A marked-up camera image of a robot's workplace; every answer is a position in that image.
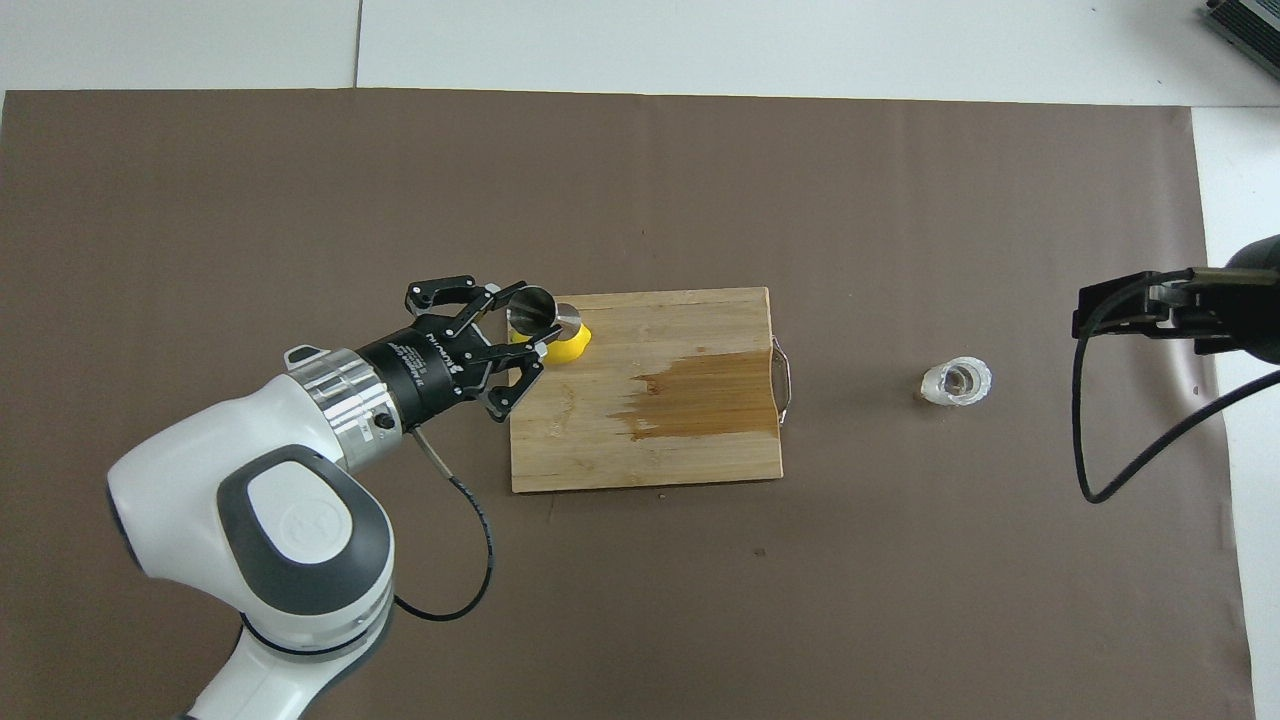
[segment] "yellow sponge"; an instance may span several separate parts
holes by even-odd
[[[511,331],[511,340],[513,342],[522,342],[529,340],[529,336]],[[586,350],[586,343],[591,342],[591,331],[582,325],[579,328],[577,334],[568,340],[557,340],[547,346],[547,357],[543,359],[548,365],[563,365],[564,363],[572,363],[582,356],[582,351]]]

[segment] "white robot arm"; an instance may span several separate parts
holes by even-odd
[[[456,315],[431,309],[462,305]],[[300,346],[287,373],[160,432],[108,473],[129,553],[152,578],[241,612],[239,641],[186,717],[294,719],[383,639],[396,539],[351,474],[466,400],[502,421],[540,374],[559,332],[544,290],[413,283],[413,324],[358,351]],[[508,309],[531,340],[490,345],[475,325]],[[518,369],[511,387],[493,373]]]

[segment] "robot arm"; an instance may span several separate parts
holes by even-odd
[[[431,311],[453,304],[457,315]],[[138,568],[243,620],[188,717],[298,717],[378,647],[394,605],[396,541],[351,473],[458,402],[483,400],[504,420],[559,332],[552,296],[525,283],[426,281],[410,286],[406,306],[408,328],[357,351],[296,347],[284,374],[161,430],[108,473]],[[490,345],[475,325],[504,306],[530,341]],[[512,368],[515,386],[488,387]]]
[[[1080,397],[1084,351],[1100,334],[1142,333],[1151,338],[1193,338],[1196,352],[1244,350],[1280,364],[1280,234],[1247,245],[1225,268],[1153,270],[1080,290],[1071,318],[1076,338],[1071,365],[1071,445],[1075,479],[1091,503],[1106,502],[1143,466],[1188,430],[1216,413],[1268,387],[1280,384],[1280,370],[1268,373],[1192,413],[1133,459],[1102,489],[1089,484],[1084,464]]]

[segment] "robot logo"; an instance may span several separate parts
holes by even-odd
[[[280,518],[280,550],[300,562],[324,562],[347,544],[342,520],[338,509],[323,500],[296,502]]]
[[[440,341],[436,340],[434,334],[431,333],[424,333],[424,334],[426,336],[426,341],[431,343],[431,347],[434,347],[435,351],[440,354],[440,359],[444,360],[445,366],[449,368],[449,373],[457,374],[463,370],[462,365],[458,365],[457,363],[453,361],[453,357],[449,356],[449,351],[444,350],[444,346],[440,345]]]

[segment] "wet stain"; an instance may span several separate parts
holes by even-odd
[[[767,432],[777,436],[778,415],[769,387],[768,350],[681,357],[660,373],[635,375],[644,383],[628,398],[622,420],[632,441]]]

